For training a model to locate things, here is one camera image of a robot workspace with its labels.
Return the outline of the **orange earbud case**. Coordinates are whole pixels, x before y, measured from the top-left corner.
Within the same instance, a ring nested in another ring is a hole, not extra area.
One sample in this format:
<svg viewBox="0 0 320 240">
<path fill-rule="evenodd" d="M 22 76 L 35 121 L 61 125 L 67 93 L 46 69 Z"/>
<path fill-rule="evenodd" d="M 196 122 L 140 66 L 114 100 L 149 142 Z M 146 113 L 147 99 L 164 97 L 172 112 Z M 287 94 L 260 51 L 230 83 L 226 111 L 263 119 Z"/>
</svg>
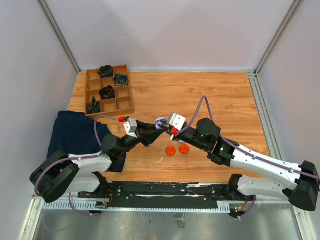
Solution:
<svg viewBox="0 0 320 240">
<path fill-rule="evenodd" d="M 169 146 L 166 147 L 165 152 L 166 152 L 167 155 L 173 156 L 173 155 L 176 154 L 176 148 L 174 146 L 172 146 L 172 145 L 169 145 Z"/>
<path fill-rule="evenodd" d="M 190 148 L 189 148 L 189 146 L 186 145 L 186 144 L 181 144 L 181 145 L 179 146 L 179 151 L 180 151 L 180 153 L 182 153 L 182 154 L 188 154 L 189 151 L 190 151 Z"/>
</svg>

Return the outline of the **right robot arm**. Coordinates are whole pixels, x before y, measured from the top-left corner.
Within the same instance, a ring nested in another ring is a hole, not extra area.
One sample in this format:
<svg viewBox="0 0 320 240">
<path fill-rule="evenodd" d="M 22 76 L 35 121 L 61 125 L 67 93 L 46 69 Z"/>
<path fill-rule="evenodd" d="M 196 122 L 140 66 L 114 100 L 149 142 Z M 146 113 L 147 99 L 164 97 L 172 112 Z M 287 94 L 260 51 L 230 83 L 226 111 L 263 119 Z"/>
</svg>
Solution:
<svg viewBox="0 0 320 240">
<path fill-rule="evenodd" d="M 291 205 L 309 212 L 316 210 L 320 177 L 316 166 L 281 161 L 248 149 L 244 145 L 224 138 L 221 129 L 209 118 L 198 121 L 196 128 L 176 129 L 177 124 L 160 117 L 156 128 L 166 131 L 172 140 L 183 141 L 207 153 L 217 165 L 249 170 L 263 175 L 253 178 L 233 174 L 226 193 L 232 200 L 242 196 L 267 196 L 287 200 Z"/>
</svg>

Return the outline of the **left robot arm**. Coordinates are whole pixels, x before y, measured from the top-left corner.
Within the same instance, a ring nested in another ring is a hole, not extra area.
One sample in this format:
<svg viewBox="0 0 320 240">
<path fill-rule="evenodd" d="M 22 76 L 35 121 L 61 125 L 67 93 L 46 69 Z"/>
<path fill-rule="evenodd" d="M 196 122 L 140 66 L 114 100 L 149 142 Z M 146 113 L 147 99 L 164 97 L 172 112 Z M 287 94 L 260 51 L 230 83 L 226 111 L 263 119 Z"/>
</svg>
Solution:
<svg viewBox="0 0 320 240">
<path fill-rule="evenodd" d="M 156 124 L 134 118 L 124 121 L 126 134 L 118 137 L 107 134 L 100 141 L 100 151 L 91 154 L 68 154 L 58 150 L 43 162 L 29 177 L 34 192 L 46 203 L 52 203 L 65 194 L 88 192 L 96 198 L 107 193 L 102 172 L 114 171 L 123 162 L 123 154 L 138 144 L 149 147 L 165 131 Z"/>
</svg>

